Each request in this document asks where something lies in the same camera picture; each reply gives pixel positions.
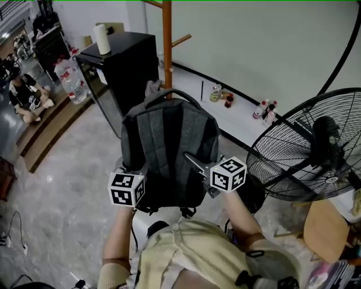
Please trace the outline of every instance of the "black and white marker cube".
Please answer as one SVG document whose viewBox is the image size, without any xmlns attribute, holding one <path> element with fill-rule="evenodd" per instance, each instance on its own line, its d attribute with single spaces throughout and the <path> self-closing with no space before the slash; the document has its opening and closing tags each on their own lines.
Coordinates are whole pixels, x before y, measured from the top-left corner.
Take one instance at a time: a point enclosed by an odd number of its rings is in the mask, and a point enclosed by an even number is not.
<svg viewBox="0 0 361 289">
<path fill-rule="evenodd" d="M 210 169 L 210 185 L 225 192 L 234 191 L 244 184 L 246 171 L 247 166 L 233 156 Z"/>
<path fill-rule="evenodd" d="M 108 192 L 113 205 L 135 207 L 146 192 L 144 176 L 125 173 L 111 173 Z"/>
</svg>

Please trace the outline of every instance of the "white cylinder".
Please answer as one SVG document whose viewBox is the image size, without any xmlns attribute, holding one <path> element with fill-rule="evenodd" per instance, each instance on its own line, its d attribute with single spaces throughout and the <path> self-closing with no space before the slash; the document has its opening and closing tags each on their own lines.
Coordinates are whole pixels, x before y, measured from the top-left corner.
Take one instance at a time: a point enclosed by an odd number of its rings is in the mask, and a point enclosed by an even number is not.
<svg viewBox="0 0 361 289">
<path fill-rule="evenodd" d="M 109 45 L 107 31 L 104 24 L 100 24 L 94 27 L 94 34 L 96 44 L 98 44 L 98 49 L 100 54 L 104 55 L 110 52 L 111 47 Z"/>
</svg>

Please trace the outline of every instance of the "gray backpack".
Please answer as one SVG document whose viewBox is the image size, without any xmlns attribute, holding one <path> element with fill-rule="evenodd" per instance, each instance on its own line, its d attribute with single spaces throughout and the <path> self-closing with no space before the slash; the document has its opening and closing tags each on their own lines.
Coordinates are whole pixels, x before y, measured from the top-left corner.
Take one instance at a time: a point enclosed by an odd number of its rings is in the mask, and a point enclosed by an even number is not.
<svg viewBox="0 0 361 289">
<path fill-rule="evenodd" d="M 173 93 L 182 98 L 165 99 Z M 133 107 L 123 119 L 121 133 L 124 168 L 130 171 L 147 166 L 146 194 L 137 208 L 156 212 L 161 207 L 199 206 L 206 193 L 203 177 L 184 157 L 188 152 L 203 163 L 217 161 L 219 128 L 188 94 L 162 90 Z"/>
</svg>

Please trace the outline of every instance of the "backpack handle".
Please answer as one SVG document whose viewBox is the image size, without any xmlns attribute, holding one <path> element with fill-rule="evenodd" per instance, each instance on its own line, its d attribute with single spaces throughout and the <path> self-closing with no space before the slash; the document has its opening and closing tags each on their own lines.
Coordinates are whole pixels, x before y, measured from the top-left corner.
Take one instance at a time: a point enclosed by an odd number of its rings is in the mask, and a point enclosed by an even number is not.
<svg viewBox="0 0 361 289">
<path fill-rule="evenodd" d="M 146 106 L 146 109 L 154 106 L 157 103 L 159 103 L 166 95 L 168 95 L 170 93 L 176 93 L 180 97 L 183 97 L 184 99 L 188 100 L 189 103 L 191 103 L 198 110 L 202 109 L 201 106 L 199 105 L 199 103 L 193 97 L 191 97 L 189 94 L 186 94 L 185 92 L 183 92 L 181 90 L 178 90 L 178 89 L 175 89 L 175 88 L 160 90 L 160 91 L 154 93 L 152 96 L 146 97 L 146 99 L 144 100 L 144 104 Z"/>
</svg>

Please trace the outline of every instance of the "electric fan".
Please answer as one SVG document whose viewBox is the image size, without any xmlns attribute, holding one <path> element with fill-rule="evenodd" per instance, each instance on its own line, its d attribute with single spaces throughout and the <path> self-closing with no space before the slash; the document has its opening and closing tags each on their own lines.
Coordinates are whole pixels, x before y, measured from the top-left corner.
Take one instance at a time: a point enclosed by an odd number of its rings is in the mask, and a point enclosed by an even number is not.
<svg viewBox="0 0 361 289">
<path fill-rule="evenodd" d="M 293 202 L 361 188 L 361 88 L 318 95 L 286 113 L 253 144 L 248 174 Z"/>
</svg>

